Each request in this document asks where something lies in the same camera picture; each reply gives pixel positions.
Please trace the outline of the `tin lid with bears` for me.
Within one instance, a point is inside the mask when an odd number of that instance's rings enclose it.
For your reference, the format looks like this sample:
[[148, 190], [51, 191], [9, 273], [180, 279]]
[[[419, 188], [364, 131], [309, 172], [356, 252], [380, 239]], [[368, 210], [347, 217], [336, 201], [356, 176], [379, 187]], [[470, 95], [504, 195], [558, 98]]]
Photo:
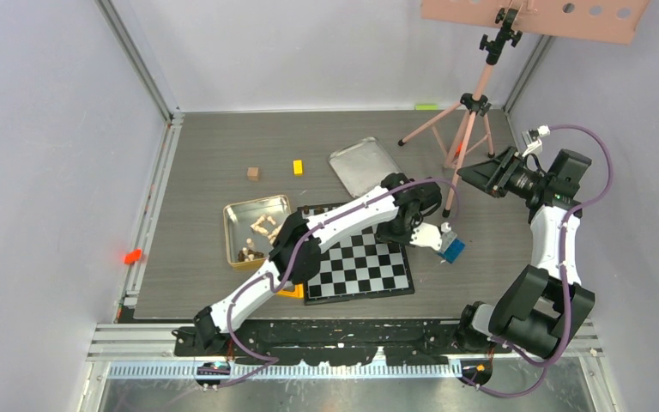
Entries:
[[328, 163], [352, 198], [365, 195], [389, 174], [402, 172], [373, 136], [336, 150], [329, 155]]

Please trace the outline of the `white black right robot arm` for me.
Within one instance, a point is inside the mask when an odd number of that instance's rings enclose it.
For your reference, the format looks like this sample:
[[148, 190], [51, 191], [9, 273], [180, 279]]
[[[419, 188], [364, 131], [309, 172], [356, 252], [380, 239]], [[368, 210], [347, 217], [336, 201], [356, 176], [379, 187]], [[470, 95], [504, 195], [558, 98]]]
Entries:
[[492, 197], [512, 193], [529, 209], [533, 237], [530, 262], [495, 305], [464, 308], [454, 335], [459, 348], [477, 352], [497, 337], [544, 360], [569, 342], [596, 297], [577, 274], [575, 237], [582, 217], [575, 200], [590, 158], [562, 149], [548, 170], [531, 170], [513, 147], [473, 166], [461, 179]]

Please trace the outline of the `gold tin box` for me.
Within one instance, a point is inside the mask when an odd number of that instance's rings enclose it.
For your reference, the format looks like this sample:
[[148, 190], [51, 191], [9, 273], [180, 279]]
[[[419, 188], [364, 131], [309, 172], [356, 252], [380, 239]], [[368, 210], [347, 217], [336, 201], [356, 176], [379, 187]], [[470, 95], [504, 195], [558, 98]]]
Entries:
[[257, 269], [268, 257], [271, 242], [290, 213], [285, 195], [225, 206], [222, 216], [229, 265], [235, 270]]

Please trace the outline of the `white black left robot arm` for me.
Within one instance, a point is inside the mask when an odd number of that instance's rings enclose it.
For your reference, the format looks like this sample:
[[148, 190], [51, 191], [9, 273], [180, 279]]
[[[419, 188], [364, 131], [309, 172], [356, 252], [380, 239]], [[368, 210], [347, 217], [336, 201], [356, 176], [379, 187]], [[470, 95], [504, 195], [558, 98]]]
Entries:
[[381, 243], [417, 245], [439, 251], [442, 230], [424, 219], [441, 202], [441, 178], [408, 179], [391, 173], [379, 185], [335, 209], [284, 221], [272, 250], [259, 269], [223, 300], [193, 318], [195, 340], [206, 354], [221, 354], [232, 331], [287, 283], [301, 284], [320, 271], [320, 259], [332, 246], [372, 227]]

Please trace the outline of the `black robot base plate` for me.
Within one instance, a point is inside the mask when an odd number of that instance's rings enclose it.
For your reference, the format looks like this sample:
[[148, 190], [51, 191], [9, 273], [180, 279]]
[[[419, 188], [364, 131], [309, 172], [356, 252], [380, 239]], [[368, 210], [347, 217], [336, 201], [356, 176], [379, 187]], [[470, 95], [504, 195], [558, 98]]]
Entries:
[[178, 357], [217, 356], [252, 366], [269, 359], [278, 366], [364, 366], [381, 354], [392, 366], [438, 365], [452, 354], [495, 349], [493, 342], [460, 331], [455, 319], [250, 319], [235, 337], [214, 333], [203, 342], [194, 326], [172, 335]]

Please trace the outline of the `black white folding chessboard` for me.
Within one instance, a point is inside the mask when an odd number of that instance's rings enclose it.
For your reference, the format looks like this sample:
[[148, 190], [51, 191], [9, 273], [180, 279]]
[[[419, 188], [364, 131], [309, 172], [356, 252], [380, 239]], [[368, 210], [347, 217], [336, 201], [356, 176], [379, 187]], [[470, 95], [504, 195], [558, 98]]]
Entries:
[[322, 255], [317, 275], [304, 283], [307, 306], [415, 292], [405, 247], [377, 242], [375, 233], [366, 227]]

